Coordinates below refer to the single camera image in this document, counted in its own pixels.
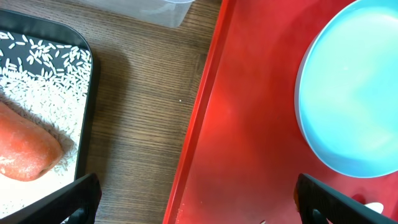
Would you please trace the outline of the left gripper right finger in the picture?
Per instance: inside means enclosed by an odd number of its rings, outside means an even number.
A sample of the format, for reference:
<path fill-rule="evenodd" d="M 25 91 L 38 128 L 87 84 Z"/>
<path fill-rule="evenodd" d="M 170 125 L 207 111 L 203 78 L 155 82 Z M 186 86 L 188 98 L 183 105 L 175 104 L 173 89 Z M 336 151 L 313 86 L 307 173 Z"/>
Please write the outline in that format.
<path fill-rule="evenodd" d="M 308 174 L 298 175 L 294 202 L 302 223 L 397 223 Z"/>

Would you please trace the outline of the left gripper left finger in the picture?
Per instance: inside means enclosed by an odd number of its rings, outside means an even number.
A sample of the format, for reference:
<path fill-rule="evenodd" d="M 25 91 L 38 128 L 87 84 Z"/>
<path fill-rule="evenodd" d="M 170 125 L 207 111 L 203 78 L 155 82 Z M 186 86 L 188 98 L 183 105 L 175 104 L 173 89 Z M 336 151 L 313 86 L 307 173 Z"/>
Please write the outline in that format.
<path fill-rule="evenodd" d="M 93 224 L 102 196 L 96 174 L 87 174 L 3 219 L 7 223 Z"/>

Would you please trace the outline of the white plastic spoon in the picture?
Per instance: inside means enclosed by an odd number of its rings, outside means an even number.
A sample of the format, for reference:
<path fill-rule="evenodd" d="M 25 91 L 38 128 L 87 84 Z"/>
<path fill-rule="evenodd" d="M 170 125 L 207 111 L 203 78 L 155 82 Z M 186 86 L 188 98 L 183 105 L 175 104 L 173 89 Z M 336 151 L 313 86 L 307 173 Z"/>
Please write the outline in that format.
<path fill-rule="evenodd" d="M 371 202 L 371 203 L 367 203 L 365 204 L 365 206 L 379 214 L 381 214 L 384 210 L 384 206 L 382 203 L 380 202 Z"/>

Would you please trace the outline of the orange carrot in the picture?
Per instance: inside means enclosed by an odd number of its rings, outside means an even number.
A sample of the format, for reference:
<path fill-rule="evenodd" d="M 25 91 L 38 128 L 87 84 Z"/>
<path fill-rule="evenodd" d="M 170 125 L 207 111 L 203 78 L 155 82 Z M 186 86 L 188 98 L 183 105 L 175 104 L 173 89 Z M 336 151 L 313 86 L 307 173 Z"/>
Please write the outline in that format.
<path fill-rule="evenodd" d="M 36 180 L 62 158 L 60 143 L 45 129 L 1 103 L 1 174 L 23 182 Z"/>

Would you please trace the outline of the light blue plate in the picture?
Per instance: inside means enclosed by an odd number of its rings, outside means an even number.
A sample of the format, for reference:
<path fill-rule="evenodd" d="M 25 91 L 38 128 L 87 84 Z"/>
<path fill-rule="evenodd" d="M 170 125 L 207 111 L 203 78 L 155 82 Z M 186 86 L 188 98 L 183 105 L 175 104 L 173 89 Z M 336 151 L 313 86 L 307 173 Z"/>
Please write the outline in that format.
<path fill-rule="evenodd" d="M 397 0 L 354 1 L 317 34 L 295 84 L 313 153 L 356 178 L 397 171 Z"/>

